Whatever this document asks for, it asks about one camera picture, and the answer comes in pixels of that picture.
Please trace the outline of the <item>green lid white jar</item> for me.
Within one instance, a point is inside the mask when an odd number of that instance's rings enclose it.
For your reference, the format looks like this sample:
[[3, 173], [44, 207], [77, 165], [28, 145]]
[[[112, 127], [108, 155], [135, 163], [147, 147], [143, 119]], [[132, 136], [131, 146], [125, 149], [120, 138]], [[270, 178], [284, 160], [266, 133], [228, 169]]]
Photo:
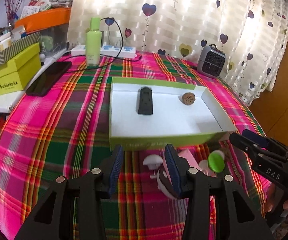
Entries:
[[201, 171], [210, 177], [216, 177], [217, 174], [224, 171], [225, 168], [225, 154], [221, 150], [215, 150], [210, 153], [207, 160], [199, 162]]

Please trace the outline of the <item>brown walnut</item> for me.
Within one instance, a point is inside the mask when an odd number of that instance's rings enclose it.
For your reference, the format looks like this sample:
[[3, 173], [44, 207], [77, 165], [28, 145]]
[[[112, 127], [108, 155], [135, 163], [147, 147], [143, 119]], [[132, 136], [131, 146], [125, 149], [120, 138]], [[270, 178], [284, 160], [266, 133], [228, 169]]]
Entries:
[[196, 96], [194, 95], [194, 93], [185, 93], [182, 96], [182, 102], [185, 105], [192, 105], [194, 104], [195, 100], [196, 100]]

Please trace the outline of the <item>white mushroom-shaped hook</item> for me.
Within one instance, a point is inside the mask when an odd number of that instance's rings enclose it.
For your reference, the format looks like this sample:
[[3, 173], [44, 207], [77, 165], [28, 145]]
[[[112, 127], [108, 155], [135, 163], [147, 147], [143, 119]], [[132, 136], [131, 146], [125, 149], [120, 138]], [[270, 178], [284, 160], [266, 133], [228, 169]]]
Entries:
[[149, 170], [153, 170], [153, 174], [150, 175], [151, 179], [156, 178], [155, 170], [157, 170], [162, 164], [162, 157], [156, 154], [148, 155], [143, 160], [143, 165], [147, 166]]

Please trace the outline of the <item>black rectangular device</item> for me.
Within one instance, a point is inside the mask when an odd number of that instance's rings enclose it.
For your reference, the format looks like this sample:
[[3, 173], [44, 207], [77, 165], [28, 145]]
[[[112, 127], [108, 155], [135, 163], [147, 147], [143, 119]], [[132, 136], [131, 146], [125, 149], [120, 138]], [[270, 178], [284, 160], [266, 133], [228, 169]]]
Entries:
[[153, 114], [153, 93], [149, 87], [143, 87], [139, 91], [138, 114], [152, 115]]

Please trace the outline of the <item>pink hair claw clip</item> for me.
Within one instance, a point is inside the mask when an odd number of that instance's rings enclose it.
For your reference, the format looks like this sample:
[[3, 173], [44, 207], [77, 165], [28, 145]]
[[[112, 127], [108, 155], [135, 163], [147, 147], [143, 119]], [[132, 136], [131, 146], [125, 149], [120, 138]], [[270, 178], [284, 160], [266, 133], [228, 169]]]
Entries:
[[186, 159], [190, 167], [194, 167], [197, 170], [202, 171], [201, 167], [198, 165], [197, 161], [188, 148], [181, 151], [178, 156]]

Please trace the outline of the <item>grey mini fan heater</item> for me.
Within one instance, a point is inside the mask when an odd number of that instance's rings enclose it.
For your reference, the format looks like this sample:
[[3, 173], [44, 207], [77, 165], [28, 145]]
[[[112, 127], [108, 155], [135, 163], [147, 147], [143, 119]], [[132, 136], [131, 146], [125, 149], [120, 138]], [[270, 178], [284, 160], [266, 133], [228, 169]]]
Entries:
[[205, 46], [199, 56], [197, 71], [204, 76], [217, 78], [224, 67], [226, 55], [215, 44]]

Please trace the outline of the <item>plaid pink green bedspread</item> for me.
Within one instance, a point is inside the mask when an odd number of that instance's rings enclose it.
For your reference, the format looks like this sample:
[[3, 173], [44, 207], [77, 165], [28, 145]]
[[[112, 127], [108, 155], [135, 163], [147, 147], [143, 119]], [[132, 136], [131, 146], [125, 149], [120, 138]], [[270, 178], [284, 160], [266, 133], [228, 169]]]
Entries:
[[[110, 155], [109, 101], [114, 76], [139, 77], [207, 87], [239, 131], [263, 133], [248, 107], [222, 80], [198, 74], [183, 59], [142, 53], [137, 62], [103, 60], [85, 71], [72, 60], [49, 93], [23, 96], [0, 133], [0, 230], [13, 239], [37, 200], [58, 176], [75, 178]], [[118, 189], [102, 201], [108, 239], [180, 239], [186, 200], [168, 199], [143, 165], [146, 151], [127, 152]]]

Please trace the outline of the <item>green white open box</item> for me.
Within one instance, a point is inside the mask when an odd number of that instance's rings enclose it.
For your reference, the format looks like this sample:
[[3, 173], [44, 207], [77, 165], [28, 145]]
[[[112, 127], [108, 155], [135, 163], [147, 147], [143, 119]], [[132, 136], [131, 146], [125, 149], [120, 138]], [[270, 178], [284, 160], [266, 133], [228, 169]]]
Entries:
[[[153, 93], [153, 114], [140, 115], [139, 91]], [[185, 105], [182, 96], [194, 93]], [[110, 92], [110, 148], [126, 151], [157, 150], [227, 140], [237, 128], [211, 91], [198, 85], [133, 77], [113, 77]]]

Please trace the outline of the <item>white bedside shelf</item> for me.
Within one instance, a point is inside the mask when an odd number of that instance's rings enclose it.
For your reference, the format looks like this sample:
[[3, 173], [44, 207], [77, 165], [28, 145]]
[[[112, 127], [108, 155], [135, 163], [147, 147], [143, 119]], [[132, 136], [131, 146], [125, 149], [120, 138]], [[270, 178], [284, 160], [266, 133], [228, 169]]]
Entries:
[[28, 85], [24, 88], [24, 90], [16, 91], [4, 95], [0, 95], [0, 113], [9, 114], [15, 106], [18, 104], [19, 100], [24, 96], [28, 87], [54, 62], [58, 61], [64, 53], [67, 51], [65, 49], [59, 51], [52, 57], [47, 57], [44, 60], [44, 65], [41, 69], [36, 73], [36, 75], [30, 80]]

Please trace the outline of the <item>heart patterned curtain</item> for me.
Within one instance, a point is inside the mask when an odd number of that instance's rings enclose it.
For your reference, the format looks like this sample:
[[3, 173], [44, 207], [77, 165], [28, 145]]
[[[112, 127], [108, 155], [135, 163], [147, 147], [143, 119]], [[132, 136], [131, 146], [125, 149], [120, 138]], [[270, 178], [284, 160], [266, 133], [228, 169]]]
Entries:
[[197, 62], [214, 44], [221, 78], [250, 105], [272, 91], [288, 42], [288, 0], [73, 0], [70, 44], [84, 44], [92, 17], [104, 42]]

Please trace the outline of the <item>black smartphone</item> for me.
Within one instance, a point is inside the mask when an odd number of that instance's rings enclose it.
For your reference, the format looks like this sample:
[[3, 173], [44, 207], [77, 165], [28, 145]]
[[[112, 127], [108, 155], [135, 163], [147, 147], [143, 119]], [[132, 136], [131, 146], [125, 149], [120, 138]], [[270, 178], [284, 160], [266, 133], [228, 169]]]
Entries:
[[70, 61], [52, 63], [26, 90], [28, 96], [44, 97], [62, 77], [72, 63]]

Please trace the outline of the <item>white blue power strip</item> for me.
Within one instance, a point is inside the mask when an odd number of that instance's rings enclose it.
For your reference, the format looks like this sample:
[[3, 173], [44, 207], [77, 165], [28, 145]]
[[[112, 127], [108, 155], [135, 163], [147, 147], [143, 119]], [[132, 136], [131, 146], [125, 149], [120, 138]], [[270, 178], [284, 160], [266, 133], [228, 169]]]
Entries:
[[[85, 55], [86, 46], [79, 45], [71, 50], [72, 56]], [[135, 59], [137, 57], [135, 47], [122, 47], [118, 48], [116, 46], [104, 45], [100, 49], [100, 55], [109, 57], [118, 57], [126, 59]]]

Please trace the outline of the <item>lime green shoe box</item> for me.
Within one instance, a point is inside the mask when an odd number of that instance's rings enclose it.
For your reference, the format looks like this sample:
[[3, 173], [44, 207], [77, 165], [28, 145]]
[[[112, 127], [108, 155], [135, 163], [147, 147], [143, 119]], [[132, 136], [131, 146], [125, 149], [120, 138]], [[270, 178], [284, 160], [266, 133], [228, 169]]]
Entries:
[[0, 66], [0, 95], [24, 90], [41, 68], [40, 45], [32, 44]]

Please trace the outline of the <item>chevron patterned box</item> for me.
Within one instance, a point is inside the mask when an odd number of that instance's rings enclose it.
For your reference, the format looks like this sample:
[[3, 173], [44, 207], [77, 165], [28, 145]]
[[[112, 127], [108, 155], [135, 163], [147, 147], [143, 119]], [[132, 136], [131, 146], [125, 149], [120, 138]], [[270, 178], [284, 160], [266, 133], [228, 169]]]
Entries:
[[20, 40], [15, 41], [11, 46], [3, 51], [0, 51], [0, 66], [7, 63], [10, 59], [22, 52], [29, 46], [40, 42], [40, 32], [30, 34]]

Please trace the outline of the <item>green lotion bottle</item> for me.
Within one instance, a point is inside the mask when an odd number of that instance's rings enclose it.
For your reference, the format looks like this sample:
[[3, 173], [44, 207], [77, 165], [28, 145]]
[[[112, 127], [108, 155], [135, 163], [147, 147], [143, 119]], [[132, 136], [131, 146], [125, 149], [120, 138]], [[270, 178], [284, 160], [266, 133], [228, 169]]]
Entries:
[[99, 64], [101, 36], [100, 18], [93, 17], [90, 21], [89, 30], [86, 33], [85, 57], [88, 66], [96, 66]]

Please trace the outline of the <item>orange storage bin lid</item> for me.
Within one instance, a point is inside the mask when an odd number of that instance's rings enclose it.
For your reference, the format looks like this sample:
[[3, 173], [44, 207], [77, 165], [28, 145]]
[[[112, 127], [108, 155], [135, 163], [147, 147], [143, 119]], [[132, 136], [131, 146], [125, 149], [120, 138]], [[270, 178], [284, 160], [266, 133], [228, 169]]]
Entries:
[[69, 23], [71, 8], [55, 8], [27, 16], [15, 22], [14, 27], [24, 26], [27, 33]]

